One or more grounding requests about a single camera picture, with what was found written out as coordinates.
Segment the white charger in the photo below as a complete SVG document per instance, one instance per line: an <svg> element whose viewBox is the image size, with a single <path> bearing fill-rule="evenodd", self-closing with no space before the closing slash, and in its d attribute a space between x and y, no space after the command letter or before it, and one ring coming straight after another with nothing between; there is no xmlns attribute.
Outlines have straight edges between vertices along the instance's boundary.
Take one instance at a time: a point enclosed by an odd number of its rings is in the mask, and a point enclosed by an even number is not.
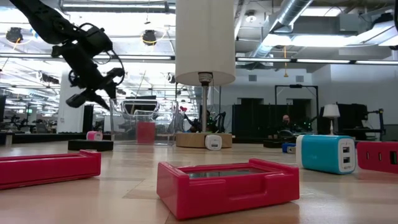
<svg viewBox="0 0 398 224"><path fill-rule="evenodd" d="M209 134L205 139L205 146L208 150L221 150L223 145L223 139L221 136L215 134Z"/></svg>

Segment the wooden platform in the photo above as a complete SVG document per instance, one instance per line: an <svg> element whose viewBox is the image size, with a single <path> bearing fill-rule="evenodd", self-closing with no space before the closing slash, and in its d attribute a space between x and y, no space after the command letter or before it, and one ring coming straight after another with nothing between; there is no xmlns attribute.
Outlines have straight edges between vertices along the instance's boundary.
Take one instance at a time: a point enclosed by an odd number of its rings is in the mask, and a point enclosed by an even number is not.
<svg viewBox="0 0 398 224"><path fill-rule="evenodd" d="M53 153L67 153L67 142L0 147L0 156ZM178 223L155 193L159 161L191 166L257 157L295 165L294 154L260 144L235 144L222 151L115 145L113 152L102 155L98 178L0 191L0 223ZM300 200L182 223L397 223L398 175L359 169L352 175L301 170L300 181Z"/></svg>

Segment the small white lamp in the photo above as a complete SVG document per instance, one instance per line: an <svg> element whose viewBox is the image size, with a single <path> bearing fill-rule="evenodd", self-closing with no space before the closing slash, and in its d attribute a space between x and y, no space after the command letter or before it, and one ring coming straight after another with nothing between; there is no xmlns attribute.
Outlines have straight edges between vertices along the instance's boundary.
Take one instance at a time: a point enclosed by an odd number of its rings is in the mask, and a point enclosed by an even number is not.
<svg viewBox="0 0 398 224"><path fill-rule="evenodd" d="M326 105L323 110L323 117L330 119L330 135L333 135L333 119L340 117L338 105Z"/></svg>

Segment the blue object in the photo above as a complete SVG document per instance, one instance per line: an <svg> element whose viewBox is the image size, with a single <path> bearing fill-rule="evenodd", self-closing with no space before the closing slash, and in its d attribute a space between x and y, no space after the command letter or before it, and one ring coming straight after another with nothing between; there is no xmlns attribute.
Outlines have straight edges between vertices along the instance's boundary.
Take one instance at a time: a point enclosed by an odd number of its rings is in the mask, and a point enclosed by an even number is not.
<svg viewBox="0 0 398 224"><path fill-rule="evenodd" d="M296 144L294 143L283 143L282 144L282 152L287 153L287 148L288 147L295 147Z"/></svg>
<svg viewBox="0 0 398 224"><path fill-rule="evenodd" d="M296 162L304 169L350 174L355 170L355 143L349 136L301 135L296 140Z"/></svg>

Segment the red object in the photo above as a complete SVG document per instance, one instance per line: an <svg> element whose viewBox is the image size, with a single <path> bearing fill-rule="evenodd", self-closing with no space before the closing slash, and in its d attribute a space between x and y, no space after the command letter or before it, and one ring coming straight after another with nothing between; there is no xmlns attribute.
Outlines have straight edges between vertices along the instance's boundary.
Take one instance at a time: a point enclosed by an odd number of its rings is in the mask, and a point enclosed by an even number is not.
<svg viewBox="0 0 398 224"><path fill-rule="evenodd" d="M398 142L359 142L356 150L361 169L398 174Z"/></svg>
<svg viewBox="0 0 398 224"><path fill-rule="evenodd" d="M138 144L154 144L155 143L155 123L154 122L138 122L136 129Z"/></svg>
<svg viewBox="0 0 398 224"><path fill-rule="evenodd" d="M0 157L0 190L94 177L101 174L101 153Z"/></svg>
<svg viewBox="0 0 398 224"><path fill-rule="evenodd" d="M160 162L156 192L179 220L263 207L300 198L299 168L260 159L190 167Z"/></svg>

